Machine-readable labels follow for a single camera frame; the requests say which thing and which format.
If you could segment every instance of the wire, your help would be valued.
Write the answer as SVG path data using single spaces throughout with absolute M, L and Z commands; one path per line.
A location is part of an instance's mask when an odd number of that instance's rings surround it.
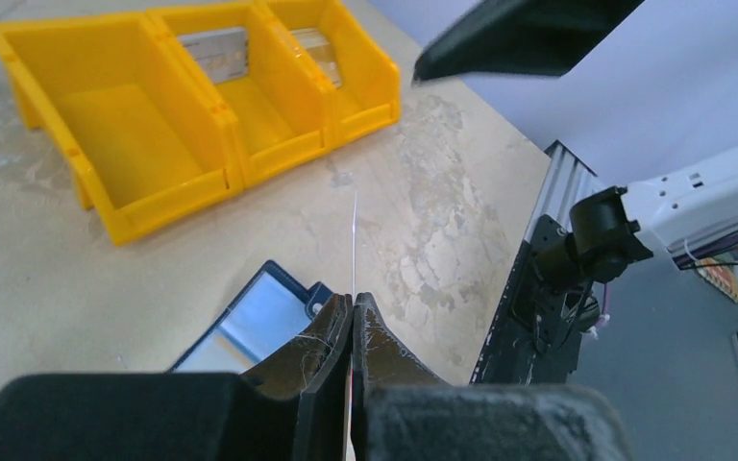
M 584 289 L 584 293 L 590 293 L 593 289 L 593 283 L 595 283 L 595 280 L 590 279 L 587 281 L 587 287 Z M 573 330 L 577 327 L 578 321 L 581 320 L 581 314 L 584 312 L 584 300 L 586 300 L 586 296 L 581 296 L 581 298 L 578 300 L 578 305 L 576 306 L 576 317 L 573 318 L 573 322 L 570 323 L 569 326 L 567 326 L 567 334 L 564 336 L 564 341 L 561 342 L 561 344 L 558 345 L 558 348 L 561 349 L 564 347 L 565 344 L 567 344 L 567 340 L 570 339 L 570 335 L 573 334 Z
M 720 237 L 713 242 L 707 243 L 702 247 L 697 248 L 694 252 L 688 252 L 686 242 L 684 241 L 683 243 L 684 249 L 686 249 L 687 253 L 691 253 L 691 255 L 680 255 L 676 257 L 675 263 L 679 267 L 684 267 L 685 265 L 687 265 L 689 263 L 689 259 L 693 259 L 692 256 L 695 256 L 697 258 L 710 257 L 713 255 L 725 253 L 730 249 L 738 246 L 738 230 L 724 237 Z
M 695 264 L 700 262 L 700 260 L 697 259 L 694 255 L 692 255 L 692 252 L 689 251 L 689 239 L 688 238 L 683 239 L 683 251 L 686 252 L 686 254 L 692 259 L 692 262 L 694 262 Z
M 558 351 L 559 349 L 563 348 L 564 345 L 567 344 L 567 340 L 570 339 L 570 336 L 573 334 L 573 330 L 576 329 L 576 325 L 581 319 L 581 315 L 585 311 L 587 311 L 587 309 L 591 305 L 598 305 L 598 302 L 587 303 L 593 290 L 593 283 L 595 283 L 595 281 L 593 279 L 590 279 L 587 281 L 584 289 L 573 289 L 567 292 L 567 295 L 578 294 L 578 302 L 576 304 L 576 314 L 573 317 L 573 321 L 570 322 L 569 326 L 567 326 L 567 334 L 564 335 L 564 340 L 561 342 L 560 345 L 558 345 L 558 348 L 553 349 L 550 343 L 548 343 L 547 341 L 542 341 L 541 338 L 539 338 L 539 319 L 538 316 L 533 317 L 533 346 L 536 348 L 536 352 L 539 355 L 545 355 L 549 352 Z M 544 349 L 539 346 L 539 343 L 545 343 Z

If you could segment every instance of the cable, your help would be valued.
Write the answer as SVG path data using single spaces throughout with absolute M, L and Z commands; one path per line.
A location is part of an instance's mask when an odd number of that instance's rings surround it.
M 603 285 L 603 306 L 601 307 L 602 315 L 609 315 L 609 282 Z
M 713 255 L 719 255 L 727 252 L 728 250 L 736 246 L 738 246 L 738 230 L 724 237 L 720 237 L 713 242 L 707 243 L 702 247 L 697 248 L 694 252 L 687 251 L 687 253 L 691 253 L 691 255 L 680 255 L 676 257 L 675 264 L 677 264 L 677 266 L 679 267 L 684 267 L 686 264 L 689 263 L 689 259 L 692 258 L 692 256 L 695 256 L 697 258 L 704 258 Z
M 593 279 L 587 281 L 587 287 L 584 289 L 584 293 L 590 293 L 593 290 L 593 283 L 595 283 L 595 280 Z M 586 299 L 587 297 L 581 296 L 581 298 L 578 300 L 578 305 L 576 306 L 576 317 L 574 317 L 573 322 L 571 322 L 570 325 L 567 326 L 567 334 L 564 336 L 564 341 L 562 341 L 561 344 L 558 345 L 559 349 L 563 348 L 564 345 L 567 344 L 567 340 L 570 339 L 570 335 L 573 334 L 573 329 L 577 327 L 578 321 L 581 320 L 581 314 L 584 311 L 584 300 Z
M 536 353 L 538 353 L 539 355 L 545 355 L 552 351 L 558 351 L 559 349 L 563 348 L 565 344 L 567 344 L 567 340 L 570 339 L 570 336 L 573 334 L 573 330 L 576 328 L 578 321 L 581 319 L 581 314 L 583 314 L 587 310 L 587 307 L 593 305 L 592 303 L 587 304 L 587 301 L 590 299 L 590 294 L 593 290 L 593 283 L 595 283 L 595 281 L 593 279 L 590 279 L 587 281 L 584 289 L 580 290 L 574 288 L 573 290 L 567 292 L 567 295 L 578 294 L 578 303 L 576 304 L 576 314 L 573 318 L 573 321 L 570 322 L 569 326 L 567 326 L 567 334 L 565 334 L 564 340 L 561 342 L 560 345 L 558 345 L 558 348 L 553 349 L 550 343 L 541 340 L 541 338 L 539 337 L 539 319 L 536 316 L 533 317 L 533 346 L 536 348 Z M 539 346 L 539 343 L 542 342 L 545 343 L 544 349 Z
M 596 299 L 596 297 L 593 296 L 592 293 L 590 293 L 590 295 L 587 296 L 587 303 L 584 304 L 584 308 L 583 308 L 584 309 L 584 313 L 587 313 L 587 312 L 589 312 L 590 310 L 592 310 L 594 308 L 598 308 L 598 306 L 599 306 L 598 299 Z M 573 318 L 576 316 L 576 312 L 577 312 L 576 309 L 570 309 L 570 311 L 567 312 L 567 315 L 564 316 L 564 319 L 563 320 L 565 322 L 569 322 L 569 321 L 573 320 Z

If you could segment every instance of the white wall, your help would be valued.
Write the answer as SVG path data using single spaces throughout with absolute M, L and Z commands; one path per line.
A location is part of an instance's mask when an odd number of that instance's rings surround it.
M 422 45 L 476 3 L 371 2 Z M 466 82 L 539 147 L 560 139 L 606 183 L 660 175 L 738 144 L 738 0 L 646 0 L 560 79 Z

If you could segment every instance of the bin compartment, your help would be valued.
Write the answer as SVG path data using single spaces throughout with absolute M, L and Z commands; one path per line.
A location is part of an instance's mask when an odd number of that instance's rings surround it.
M 400 119 L 400 74 L 394 61 L 337 0 L 258 0 L 283 28 L 318 29 L 332 45 L 342 85 L 334 91 L 336 143 L 391 125 Z M 303 52 L 294 37 L 294 46 Z M 323 71 L 316 71 L 324 76 Z
M 231 108 L 236 137 L 245 155 L 241 168 L 252 186 L 299 163 L 318 158 L 326 142 L 325 88 L 299 61 L 270 17 L 251 3 L 152 9 L 147 12 L 173 36 L 169 47 L 197 85 Z M 214 84 L 179 41 L 179 36 L 244 27 L 248 37 L 248 74 Z
M 166 40 L 142 13 L 0 23 L 24 123 L 53 138 L 117 244 L 243 188 L 234 124 Z

